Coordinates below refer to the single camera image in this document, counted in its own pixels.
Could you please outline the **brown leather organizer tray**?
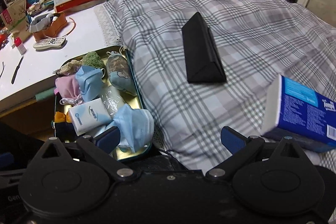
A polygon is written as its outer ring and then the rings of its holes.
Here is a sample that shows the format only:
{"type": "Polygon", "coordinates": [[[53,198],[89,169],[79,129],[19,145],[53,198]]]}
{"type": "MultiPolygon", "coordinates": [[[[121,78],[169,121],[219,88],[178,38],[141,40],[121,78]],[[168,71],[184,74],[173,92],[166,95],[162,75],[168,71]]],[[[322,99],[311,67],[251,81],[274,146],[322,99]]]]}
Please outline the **brown leather organizer tray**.
{"type": "Polygon", "coordinates": [[[68,25],[64,12],[54,14],[56,16],[54,17],[54,20],[49,28],[32,33],[36,42],[42,39],[56,38],[58,34],[60,34],[60,32],[68,25]]]}

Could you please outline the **white remote control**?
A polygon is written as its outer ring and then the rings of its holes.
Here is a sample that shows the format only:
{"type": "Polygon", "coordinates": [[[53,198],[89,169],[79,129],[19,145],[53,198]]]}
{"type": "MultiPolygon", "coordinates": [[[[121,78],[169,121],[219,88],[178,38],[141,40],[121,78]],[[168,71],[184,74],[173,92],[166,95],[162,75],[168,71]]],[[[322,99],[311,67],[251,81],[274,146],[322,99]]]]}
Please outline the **white remote control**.
{"type": "Polygon", "coordinates": [[[61,48],[66,42],[66,38],[48,38],[42,39],[33,45],[33,48],[37,51],[49,50],[53,48],[61,48]]]}

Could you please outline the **green crochet round scrubber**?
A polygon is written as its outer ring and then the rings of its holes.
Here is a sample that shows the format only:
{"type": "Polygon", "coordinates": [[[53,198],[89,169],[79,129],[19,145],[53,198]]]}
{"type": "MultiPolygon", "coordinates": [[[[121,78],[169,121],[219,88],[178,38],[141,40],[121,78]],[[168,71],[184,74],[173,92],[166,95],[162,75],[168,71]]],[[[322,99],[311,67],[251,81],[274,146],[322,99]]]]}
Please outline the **green crochet round scrubber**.
{"type": "Polygon", "coordinates": [[[81,63],[82,65],[90,66],[93,68],[98,68],[98,69],[105,68],[104,61],[95,51],[88,52],[85,56],[83,56],[81,63]]]}

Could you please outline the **light blue face mask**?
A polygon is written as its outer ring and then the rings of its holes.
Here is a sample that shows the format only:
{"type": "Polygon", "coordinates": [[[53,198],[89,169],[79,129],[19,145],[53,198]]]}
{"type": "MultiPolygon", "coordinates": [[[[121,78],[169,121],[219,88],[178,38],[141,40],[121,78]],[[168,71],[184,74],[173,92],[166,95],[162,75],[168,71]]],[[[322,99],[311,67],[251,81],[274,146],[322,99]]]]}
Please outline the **light blue face mask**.
{"type": "Polygon", "coordinates": [[[131,149],[133,153],[138,152],[144,145],[148,144],[154,134],[154,119],[149,110],[133,109],[124,104],[118,109],[112,121],[107,125],[94,128],[89,132],[97,137],[105,130],[116,126],[120,130],[120,146],[131,149]]]}
{"type": "Polygon", "coordinates": [[[94,68],[82,65],[75,74],[78,82],[80,94],[84,102],[96,99],[103,87],[103,71],[100,68],[94,68]]]}

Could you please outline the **pink drawstring cloth pouch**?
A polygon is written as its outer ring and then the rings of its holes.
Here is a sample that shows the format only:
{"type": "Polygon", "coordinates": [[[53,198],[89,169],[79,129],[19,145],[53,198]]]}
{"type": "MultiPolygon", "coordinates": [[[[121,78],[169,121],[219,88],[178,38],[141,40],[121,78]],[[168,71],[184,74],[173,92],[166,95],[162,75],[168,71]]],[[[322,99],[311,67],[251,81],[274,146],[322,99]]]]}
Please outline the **pink drawstring cloth pouch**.
{"type": "Polygon", "coordinates": [[[61,96],[61,105],[80,105],[84,102],[80,93],[79,83],[75,75],[58,77],[55,80],[55,92],[61,96]]]}

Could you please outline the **black pen knife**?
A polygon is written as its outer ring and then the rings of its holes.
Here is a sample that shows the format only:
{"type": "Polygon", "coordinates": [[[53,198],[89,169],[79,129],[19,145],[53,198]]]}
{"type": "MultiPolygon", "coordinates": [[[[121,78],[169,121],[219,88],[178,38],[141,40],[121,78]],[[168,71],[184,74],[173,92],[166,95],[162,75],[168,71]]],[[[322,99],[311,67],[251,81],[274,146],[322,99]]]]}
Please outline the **black pen knife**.
{"type": "Polygon", "coordinates": [[[16,68],[15,68],[13,77],[12,77],[12,79],[11,79],[11,84],[14,84],[14,83],[15,83],[15,79],[16,79],[16,77],[17,77],[17,73],[18,73],[18,70],[19,70],[19,68],[20,68],[20,66],[21,66],[21,63],[22,63],[23,59],[24,59],[24,56],[21,57],[21,59],[20,59],[18,65],[17,65],[16,68]]]}

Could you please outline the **sachet pouch with blue sock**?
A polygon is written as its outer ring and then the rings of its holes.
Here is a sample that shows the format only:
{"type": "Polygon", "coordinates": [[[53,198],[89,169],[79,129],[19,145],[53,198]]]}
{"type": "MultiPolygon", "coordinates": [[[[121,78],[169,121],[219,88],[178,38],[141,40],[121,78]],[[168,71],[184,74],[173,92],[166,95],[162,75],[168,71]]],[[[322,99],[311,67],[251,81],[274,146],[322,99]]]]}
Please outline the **sachet pouch with blue sock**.
{"type": "Polygon", "coordinates": [[[106,54],[108,55],[106,72],[111,85],[135,97],[137,92],[126,58],[116,51],[107,52],[106,54]]]}

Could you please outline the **blue Tempo tissue box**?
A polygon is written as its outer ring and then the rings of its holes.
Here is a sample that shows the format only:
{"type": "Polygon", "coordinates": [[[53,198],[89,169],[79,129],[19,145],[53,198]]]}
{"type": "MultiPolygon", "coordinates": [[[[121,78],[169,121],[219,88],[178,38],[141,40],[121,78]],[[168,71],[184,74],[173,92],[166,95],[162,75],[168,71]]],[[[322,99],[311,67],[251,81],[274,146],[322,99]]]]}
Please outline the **blue Tempo tissue box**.
{"type": "Polygon", "coordinates": [[[335,149],[335,101],[278,75],[268,88],[260,135],[273,140],[289,136],[316,153],[335,149]]]}

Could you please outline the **green foam edge guard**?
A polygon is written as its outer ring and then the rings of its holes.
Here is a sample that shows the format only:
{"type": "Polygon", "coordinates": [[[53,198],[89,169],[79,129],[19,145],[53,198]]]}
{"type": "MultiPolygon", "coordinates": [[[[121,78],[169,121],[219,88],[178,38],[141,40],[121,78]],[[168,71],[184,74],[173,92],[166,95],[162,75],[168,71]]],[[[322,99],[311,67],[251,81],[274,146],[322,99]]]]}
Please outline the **green foam edge guard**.
{"type": "Polygon", "coordinates": [[[44,101],[44,100],[46,100],[46,99],[48,99],[50,97],[53,97],[55,95],[54,90],[55,90],[55,87],[52,87],[52,88],[49,88],[49,89],[47,89],[45,91],[37,93],[35,95],[36,101],[37,102],[44,101]]]}

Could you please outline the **beige crochet lace cloth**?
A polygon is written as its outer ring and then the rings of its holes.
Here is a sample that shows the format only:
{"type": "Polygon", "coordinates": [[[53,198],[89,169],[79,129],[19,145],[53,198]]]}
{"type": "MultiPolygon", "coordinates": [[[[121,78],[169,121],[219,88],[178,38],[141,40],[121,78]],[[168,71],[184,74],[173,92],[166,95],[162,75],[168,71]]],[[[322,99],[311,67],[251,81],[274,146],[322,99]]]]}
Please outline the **beige crochet lace cloth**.
{"type": "Polygon", "coordinates": [[[82,66],[82,62],[78,60],[71,60],[66,64],[62,65],[59,69],[53,71],[54,74],[58,76],[69,76],[76,73],[80,67],[82,66]]]}

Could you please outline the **grey plaid bed cover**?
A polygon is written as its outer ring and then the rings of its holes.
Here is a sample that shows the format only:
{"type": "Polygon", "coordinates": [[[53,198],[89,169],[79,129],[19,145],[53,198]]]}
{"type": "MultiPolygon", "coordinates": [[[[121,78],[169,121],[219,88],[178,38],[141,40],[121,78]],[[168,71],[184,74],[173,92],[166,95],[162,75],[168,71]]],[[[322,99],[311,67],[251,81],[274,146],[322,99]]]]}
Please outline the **grey plaid bed cover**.
{"type": "Polygon", "coordinates": [[[335,98],[335,27],[285,0],[110,0],[96,15],[130,53],[155,144],[186,168],[230,156],[220,132],[258,135],[266,92],[284,75],[335,98]],[[199,12],[214,36],[225,84],[189,84],[182,27],[199,12]]]}

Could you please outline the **gold metal tin tray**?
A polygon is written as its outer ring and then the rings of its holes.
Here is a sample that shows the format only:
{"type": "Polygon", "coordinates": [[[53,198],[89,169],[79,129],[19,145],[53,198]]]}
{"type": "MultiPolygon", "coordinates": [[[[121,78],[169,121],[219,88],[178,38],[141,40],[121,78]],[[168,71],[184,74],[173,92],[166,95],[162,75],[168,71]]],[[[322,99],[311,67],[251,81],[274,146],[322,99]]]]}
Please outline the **gold metal tin tray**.
{"type": "Polygon", "coordinates": [[[84,135],[117,160],[143,153],[150,146],[154,120],[142,108],[127,50],[103,48],[75,58],[80,62],[66,79],[76,96],[59,92],[55,99],[55,136],[74,142],[84,135]]]}

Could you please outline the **red cap white bottle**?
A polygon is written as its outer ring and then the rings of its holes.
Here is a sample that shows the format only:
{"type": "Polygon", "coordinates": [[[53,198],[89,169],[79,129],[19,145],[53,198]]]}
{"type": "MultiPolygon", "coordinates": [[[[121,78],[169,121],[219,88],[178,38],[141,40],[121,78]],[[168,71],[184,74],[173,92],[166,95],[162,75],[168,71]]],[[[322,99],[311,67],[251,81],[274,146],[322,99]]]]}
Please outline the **red cap white bottle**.
{"type": "Polygon", "coordinates": [[[14,39],[14,44],[21,55],[24,55],[26,53],[27,50],[20,37],[14,39]]]}

